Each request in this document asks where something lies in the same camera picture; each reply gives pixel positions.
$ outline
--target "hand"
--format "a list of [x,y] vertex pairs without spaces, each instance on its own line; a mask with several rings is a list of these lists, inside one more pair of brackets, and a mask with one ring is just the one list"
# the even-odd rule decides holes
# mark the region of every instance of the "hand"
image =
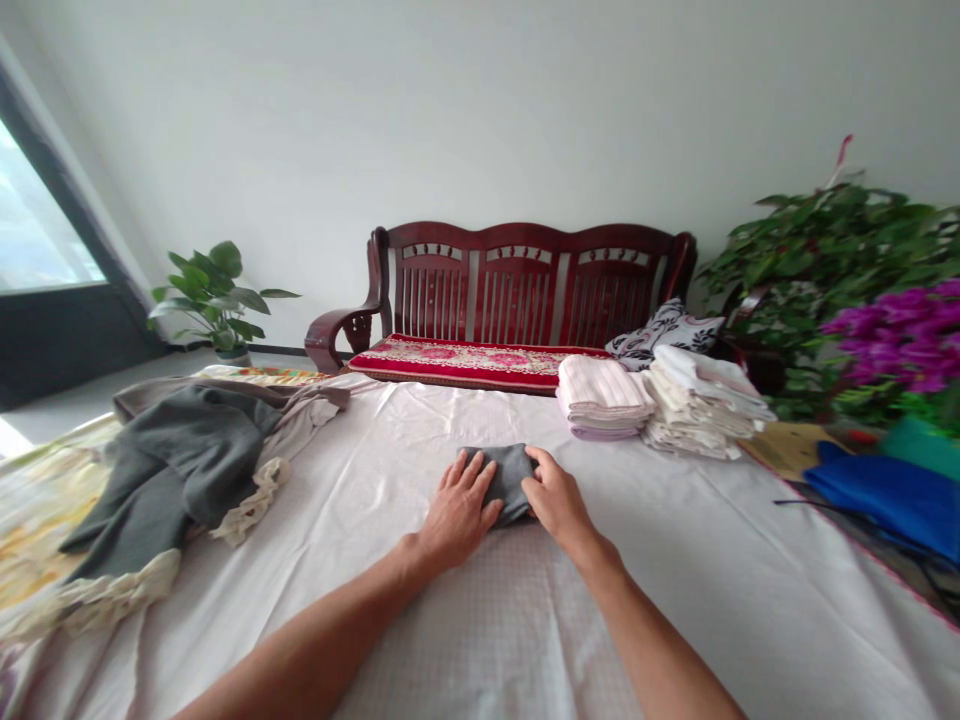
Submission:
[[609,544],[590,520],[577,480],[546,450],[527,445],[527,455],[540,463],[534,477],[524,478],[523,492],[540,523],[574,564],[598,546]]
[[482,465],[482,452],[478,451],[467,465],[467,451],[460,451],[443,474],[426,522],[417,533],[420,547],[438,573],[466,562],[503,510],[503,500],[482,506],[497,463],[480,472]]

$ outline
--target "tiled floor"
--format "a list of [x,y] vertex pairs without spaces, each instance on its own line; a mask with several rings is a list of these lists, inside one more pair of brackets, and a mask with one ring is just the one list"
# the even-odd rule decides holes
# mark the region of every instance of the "tiled floor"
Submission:
[[[251,353],[258,367],[317,368],[309,358],[297,355]],[[77,425],[110,411],[110,398],[123,388],[143,380],[171,375],[189,375],[207,365],[216,365],[212,350],[172,353],[143,365],[99,378],[59,395],[37,400],[10,412],[0,413],[0,457],[9,457],[42,445]]]

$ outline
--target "artificial plant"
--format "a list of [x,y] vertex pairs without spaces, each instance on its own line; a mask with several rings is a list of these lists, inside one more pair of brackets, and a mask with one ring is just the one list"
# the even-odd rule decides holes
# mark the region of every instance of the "artificial plant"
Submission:
[[820,325],[882,293],[960,275],[960,206],[938,209],[848,184],[757,204],[773,211],[734,228],[701,276],[712,293],[769,288],[745,334],[776,349],[788,368],[774,409],[785,420],[806,419],[829,406],[840,375],[818,362],[829,340]]
[[[243,272],[243,262],[240,250],[230,240],[215,245],[208,255],[194,251],[189,260],[174,252],[168,256],[180,274],[167,276],[169,285],[153,289],[153,299],[159,304],[150,313],[149,321],[182,312],[200,325],[180,330],[174,340],[193,335],[209,340],[214,350],[229,352],[253,338],[264,337],[261,328],[243,319],[246,310],[269,315],[264,298],[300,297],[276,288],[256,292],[238,287],[234,280]],[[179,291],[182,297],[167,298],[170,290]]]

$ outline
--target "white lace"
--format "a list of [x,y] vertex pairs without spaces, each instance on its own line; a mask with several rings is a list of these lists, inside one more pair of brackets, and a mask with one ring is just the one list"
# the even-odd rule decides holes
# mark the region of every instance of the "white lace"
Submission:
[[273,503],[273,493],[290,479],[290,463],[283,458],[273,458],[257,470],[253,482],[257,491],[243,500],[238,507],[227,512],[223,522],[211,537],[222,538],[230,547],[237,547],[247,539],[247,530],[260,522]]
[[180,551],[174,548],[157,555],[139,572],[74,580],[31,607],[8,637],[30,642],[60,626],[74,636],[111,627],[140,608],[167,597],[179,570]]

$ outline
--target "wooden backrest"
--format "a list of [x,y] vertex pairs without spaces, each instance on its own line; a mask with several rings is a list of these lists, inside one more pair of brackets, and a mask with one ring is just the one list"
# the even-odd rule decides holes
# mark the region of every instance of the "wooden backrest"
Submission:
[[602,347],[642,327],[660,303],[686,295],[697,256],[689,233],[626,224],[565,233],[415,222],[377,228],[373,241],[384,335],[523,345]]
[[641,225],[604,225],[568,235],[561,345],[603,347],[643,327],[670,298],[686,299],[696,241]]

